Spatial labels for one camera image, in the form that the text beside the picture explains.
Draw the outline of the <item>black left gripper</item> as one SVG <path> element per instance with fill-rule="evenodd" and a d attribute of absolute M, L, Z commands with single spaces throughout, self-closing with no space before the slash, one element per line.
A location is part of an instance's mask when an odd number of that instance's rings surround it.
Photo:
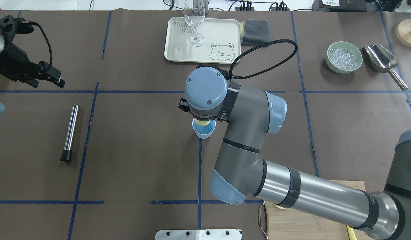
<path fill-rule="evenodd" d="M 13 43 L 17 34 L 30 34 L 34 26 L 41 31 L 49 51 L 49 62 L 30 61 L 27 53 Z M 64 88 L 65 81 L 61 71 L 53 67 L 53 54 L 50 41 L 42 26 L 24 18 L 5 16 L 0 19 L 0 74 L 14 82 L 22 82 L 37 88 L 39 80 L 49 81 L 59 88 Z"/>

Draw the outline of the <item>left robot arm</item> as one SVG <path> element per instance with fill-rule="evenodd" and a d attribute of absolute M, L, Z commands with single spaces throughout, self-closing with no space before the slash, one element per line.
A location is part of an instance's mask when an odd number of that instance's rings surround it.
<path fill-rule="evenodd" d="M 49 62 L 30 61 L 27 53 L 13 43 L 16 34 L 30 34 L 37 26 L 41 31 L 49 51 Z M 49 81 L 63 88 L 65 81 L 61 71 L 53 67 L 53 54 L 50 41 L 40 24 L 7 15 L 0 19 L 0 74 L 14 82 L 22 82 L 37 88 L 39 80 Z"/>

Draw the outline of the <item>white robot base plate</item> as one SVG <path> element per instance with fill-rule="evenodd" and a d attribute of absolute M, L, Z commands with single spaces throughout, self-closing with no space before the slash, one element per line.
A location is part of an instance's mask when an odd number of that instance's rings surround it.
<path fill-rule="evenodd" d="M 242 240 L 238 229 L 184 229 L 159 230 L 155 240 Z"/>

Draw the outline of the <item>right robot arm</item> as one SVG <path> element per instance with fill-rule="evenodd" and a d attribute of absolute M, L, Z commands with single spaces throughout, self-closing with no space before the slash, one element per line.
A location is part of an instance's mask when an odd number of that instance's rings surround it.
<path fill-rule="evenodd" d="M 404 94 L 286 93 L 241 84 L 217 67 L 185 79 L 179 108 L 227 122 L 210 193 L 256 197 L 348 225 L 376 240 L 411 240 L 411 114 Z"/>

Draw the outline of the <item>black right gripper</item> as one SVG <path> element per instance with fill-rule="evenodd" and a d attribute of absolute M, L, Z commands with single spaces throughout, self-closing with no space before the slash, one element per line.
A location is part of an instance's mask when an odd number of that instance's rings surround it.
<path fill-rule="evenodd" d="M 193 119 L 198 119 L 200 121 L 209 121 L 209 120 L 212 121 L 217 118 L 216 116 L 213 116 L 213 115 L 203 116 L 203 115 L 196 114 L 195 112 L 191 110 L 190 105 L 188 104 L 187 100 L 183 98 L 180 99 L 178 108 L 181 109 L 181 111 L 183 112 L 190 113 L 193 116 Z"/>

